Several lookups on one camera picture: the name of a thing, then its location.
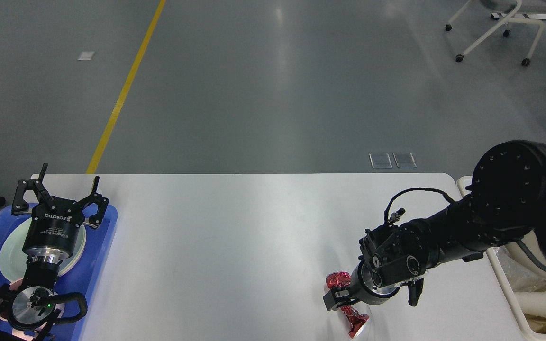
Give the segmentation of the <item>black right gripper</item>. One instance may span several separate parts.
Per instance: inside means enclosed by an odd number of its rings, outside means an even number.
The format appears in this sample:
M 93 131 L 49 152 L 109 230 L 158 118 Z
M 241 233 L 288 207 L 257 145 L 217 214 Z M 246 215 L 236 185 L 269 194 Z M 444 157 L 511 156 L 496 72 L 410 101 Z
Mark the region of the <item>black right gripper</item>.
M 364 261 L 360 261 L 351 274 L 349 288 L 328 289 L 322 298 L 328 311 L 337 311 L 361 302 L 367 305 L 382 305 L 396 296 L 399 290 L 399 287 L 393 285 L 375 287 L 370 268 Z

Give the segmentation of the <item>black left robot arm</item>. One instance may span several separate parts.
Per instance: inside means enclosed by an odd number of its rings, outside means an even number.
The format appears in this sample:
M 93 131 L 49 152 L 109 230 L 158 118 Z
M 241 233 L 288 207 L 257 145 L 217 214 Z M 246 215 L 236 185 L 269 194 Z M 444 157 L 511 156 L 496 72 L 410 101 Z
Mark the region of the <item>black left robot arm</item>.
M 59 324 L 80 321 L 88 311 L 83 293 L 57 294 L 59 268 L 74 255 L 82 226 L 98 229 L 103 223 L 109 199 L 98 192 L 100 178 L 94 177 L 88 196 L 67 199 L 50 195 L 44 186 L 47 163 L 37 179 L 20 179 L 11 205 L 11 215 L 29 216 L 29 228 L 22 245 L 26 270 L 16 289 L 0 287 L 0 317 L 17 332 L 33 331 L 43 341 Z M 19 341 L 19 334 L 0 330 L 0 341 Z

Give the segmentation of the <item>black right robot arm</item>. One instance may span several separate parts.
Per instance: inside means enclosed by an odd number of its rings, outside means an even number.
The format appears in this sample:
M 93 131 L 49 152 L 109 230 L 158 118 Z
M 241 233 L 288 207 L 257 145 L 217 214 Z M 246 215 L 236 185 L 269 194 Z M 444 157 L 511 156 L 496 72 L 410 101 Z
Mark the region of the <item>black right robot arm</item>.
M 400 287 L 407 287 L 408 304 L 416 306 L 427 270 L 479 260 L 486 250 L 519 242 L 530 232 L 546 259 L 546 144 L 495 145 L 478 161 L 467 190 L 458 201 L 444 194 L 449 204 L 433 216 L 400 225 L 404 211 L 390 214 L 387 207 L 382 225 L 366 230 L 358 242 L 360 261 L 350 282 L 323 296 L 326 309 L 380 305 Z

